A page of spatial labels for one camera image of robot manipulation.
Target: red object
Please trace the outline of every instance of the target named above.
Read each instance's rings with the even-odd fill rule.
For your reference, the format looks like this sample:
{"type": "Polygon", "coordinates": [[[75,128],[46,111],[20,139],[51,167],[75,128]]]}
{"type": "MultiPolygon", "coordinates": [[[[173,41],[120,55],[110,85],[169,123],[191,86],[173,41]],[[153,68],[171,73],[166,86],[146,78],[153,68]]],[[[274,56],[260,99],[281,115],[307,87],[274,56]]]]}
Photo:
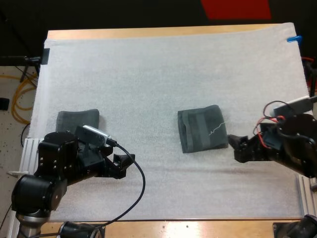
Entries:
{"type": "Polygon", "coordinates": [[[201,0],[201,2],[210,20],[271,19],[268,0],[201,0]]]}

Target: yellow cable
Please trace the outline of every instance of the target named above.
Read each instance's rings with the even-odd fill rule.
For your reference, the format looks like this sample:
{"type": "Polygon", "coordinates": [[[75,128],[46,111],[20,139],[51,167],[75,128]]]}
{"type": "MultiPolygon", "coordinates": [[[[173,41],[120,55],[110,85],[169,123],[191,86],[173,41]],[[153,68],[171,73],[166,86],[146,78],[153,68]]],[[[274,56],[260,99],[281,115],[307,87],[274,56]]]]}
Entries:
{"type": "MultiPolygon", "coordinates": [[[[16,76],[11,76],[11,75],[0,75],[0,78],[8,78],[8,79],[17,79],[17,80],[20,80],[19,77],[16,77],[16,76]]],[[[23,117],[21,117],[19,115],[19,113],[17,112],[16,108],[19,108],[20,110],[23,110],[23,111],[29,111],[31,110],[33,107],[28,107],[28,108],[23,108],[21,107],[20,105],[18,105],[17,101],[18,99],[25,93],[31,91],[31,90],[35,90],[36,87],[34,87],[33,83],[31,80],[35,79],[36,78],[36,75],[33,74],[32,76],[29,76],[26,78],[26,80],[24,80],[22,83],[20,83],[20,85],[17,87],[14,95],[13,95],[13,98],[12,98],[12,104],[11,104],[11,114],[13,116],[13,118],[17,121],[17,122],[20,122],[22,124],[28,124],[30,123],[28,120],[24,119],[23,117]],[[31,85],[31,88],[27,88],[27,89],[24,89],[23,88],[30,84],[31,85]]]]}

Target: dark gray fabric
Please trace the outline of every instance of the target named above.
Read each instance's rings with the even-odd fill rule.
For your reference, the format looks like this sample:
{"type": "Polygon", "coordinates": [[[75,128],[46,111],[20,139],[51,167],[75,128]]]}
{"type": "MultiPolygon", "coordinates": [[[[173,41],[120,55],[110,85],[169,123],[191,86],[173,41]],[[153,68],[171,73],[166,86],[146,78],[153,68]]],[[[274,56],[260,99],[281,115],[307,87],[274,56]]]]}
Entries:
{"type": "Polygon", "coordinates": [[[228,147],[227,132],[218,105],[178,111],[183,153],[228,147]]]}
{"type": "Polygon", "coordinates": [[[75,133],[77,126],[90,125],[99,127],[99,111],[91,109],[82,112],[59,112],[56,120],[56,131],[75,133]]]}

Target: floor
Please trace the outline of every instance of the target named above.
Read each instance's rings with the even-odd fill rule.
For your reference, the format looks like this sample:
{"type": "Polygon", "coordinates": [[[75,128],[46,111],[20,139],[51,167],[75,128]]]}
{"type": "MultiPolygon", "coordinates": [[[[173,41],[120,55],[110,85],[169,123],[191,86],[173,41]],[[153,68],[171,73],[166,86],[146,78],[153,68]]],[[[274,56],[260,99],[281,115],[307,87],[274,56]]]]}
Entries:
{"type": "MultiPolygon", "coordinates": [[[[29,68],[28,72],[33,73],[34,68],[29,68]]],[[[14,66],[0,66],[0,75],[21,77],[22,72],[14,66]]],[[[0,78],[0,98],[10,99],[8,111],[0,111],[0,181],[2,189],[0,193],[0,222],[11,204],[11,193],[16,183],[16,178],[9,176],[6,172],[19,170],[23,149],[20,143],[20,136],[25,125],[15,121],[10,110],[12,96],[19,84],[19,80],[16,79],[0,78]]],[[[21,96],[18,103],[22,107],[30,107],[34,102],[34,98],[35,90],[21,96]]],[[[18,113],[27,120],[31,119],[32,110],[19,111],[18,113]]],[[[24,138],[27,134],[28,129],[24,132],[24,138]]],[[[8,219],[6,219],[0,231],[0,238],[6,236],[7,227],[8,219]]]]}

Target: gray cloth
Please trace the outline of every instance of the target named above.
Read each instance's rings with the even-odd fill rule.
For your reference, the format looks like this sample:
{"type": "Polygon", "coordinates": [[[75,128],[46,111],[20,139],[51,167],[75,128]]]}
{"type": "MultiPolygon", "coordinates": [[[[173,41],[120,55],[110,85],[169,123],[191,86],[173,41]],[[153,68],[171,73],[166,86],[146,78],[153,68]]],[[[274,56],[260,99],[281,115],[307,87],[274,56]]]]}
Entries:
{"type": "Polygon", "coordinates": [[[225,122],[218,105],[178,111],[183,153],[228,147],[225,122]]]}
{"type": "Polygon", "coordinates": [[[75,133],[78,126],[90,125],[99,128],[99,111],[91,109],[83,112],[59,112],[56,119],[56,131],[75,133]]]}
{"type": "MultiPolygon", "coordinates": [[[[177,125],[178,111],[216,104],[228,134],[251,136],[265,104],[307,95],[298,44],[286,42],[294,35],[287,23],[215,35],[46,40],[50,58],[30,136],[54,131],[59,111],[98,108],[99,129],[136,154],[147,178],[144,197],[123,219],[299,217],[295,172],[275,162],[240,164],[231,147],[183,154],[177,125]]],[[[52,220],[111,220],[141,187],[134,166],[124,179],[79,182],[52,220]]]]}

